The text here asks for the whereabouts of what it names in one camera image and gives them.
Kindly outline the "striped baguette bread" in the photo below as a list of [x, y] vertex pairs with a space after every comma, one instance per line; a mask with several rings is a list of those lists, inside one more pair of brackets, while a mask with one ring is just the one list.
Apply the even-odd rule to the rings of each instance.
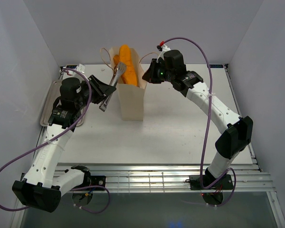
[[132, 55], [130, 48], [124, 44], [119, 49], [119, 60], [126, 65], [126, 71], [121, 78], [124, 84], [138, 86], [136, 71], [132, 62]]

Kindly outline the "beige paper bag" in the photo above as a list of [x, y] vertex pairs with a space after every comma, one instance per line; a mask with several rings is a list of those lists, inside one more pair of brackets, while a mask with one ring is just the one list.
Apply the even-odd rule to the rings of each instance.
[[[120, 47], [112, 47], [107, 53], [110, 58], [110, 64], [107, 66], [114, 72], [114, 55], [119, 55]], [[132, 62], [137, 75], [138, 86], [124, 84], [120, 77], [116, 85], [120, 107], [121, 116], [124, 121], [143, 121], [144, 119], [144, 94], [147, 87], [147, 82], [142, 79], [145, 71], [142, 68], [141, 60], [134, 48], [130, 48], [132, 55]]]

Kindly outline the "metal tongs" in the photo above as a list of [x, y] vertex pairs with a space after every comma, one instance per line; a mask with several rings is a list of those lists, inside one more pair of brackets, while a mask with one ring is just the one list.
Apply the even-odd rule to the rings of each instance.
[[[116, 89], [116, 85], [118, 83], [119, 78], [121, 77], [122, 74], [124, 74], [126, 72], [127, 66], [125, 63], [123, 62], [119, 62], [116, 66], [115, 66], [115, 73], [113, 74], [113, 77], [111, 79], [110, 82], [110, 86], [113, 86], [114, 89]], [[102, 101], [102, 103], [99, 106], [99, 109], [102, 110], [103, 112], [106, 111], [108, 103], [112, 97], [113, 92], [108, 95], [105, 100]]]

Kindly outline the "long orange bread loaf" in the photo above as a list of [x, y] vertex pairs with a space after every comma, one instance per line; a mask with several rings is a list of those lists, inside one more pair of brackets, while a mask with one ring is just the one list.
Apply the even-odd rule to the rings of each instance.
[[114, 61], [114, 72], [116, 72], [117, 71], [117, 65], [120, 62], [119, 55], [114, 55], [113, 61]]

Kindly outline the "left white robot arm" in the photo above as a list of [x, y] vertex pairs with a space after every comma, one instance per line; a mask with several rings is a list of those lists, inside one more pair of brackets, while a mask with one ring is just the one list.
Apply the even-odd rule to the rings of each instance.
[[99, 104], [109, 97], [115, 86], [105, 84], [91, 75], [88, 81], [76, 77], [62, 80], [60, 96], [53, 104], [48, 121], [45, 146], [38, 154], [23, 180], [15, 181], [12, 190], [23, 205], [53, 212], [59, 205], [61, 197], [73, 188], [86, 190], [92, 180], [87, 167], [75, 165], [63, 175], [54, 178], [59, 158], [71, 138], [74, 129], [64, 133], [79, 119], [83, 108], [88, 104]]

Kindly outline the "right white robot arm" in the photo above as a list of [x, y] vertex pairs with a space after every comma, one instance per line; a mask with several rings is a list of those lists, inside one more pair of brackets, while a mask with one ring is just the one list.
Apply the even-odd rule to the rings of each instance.
[[203, 78], [195, 71], [188, 71], [183, 55], [178, 50], [162, 51], [151, 60], [142, 76], [151, 84], [169, 82], [185, 98], [196, 104], [213, 122], [221, 136], [215, 142], [216, 154], [202, 176], [203, 185], [211, 189], [222, 183], [222, 176], [237, 155], [251, 142], [253, 121], [230, 110], [210, 92]]

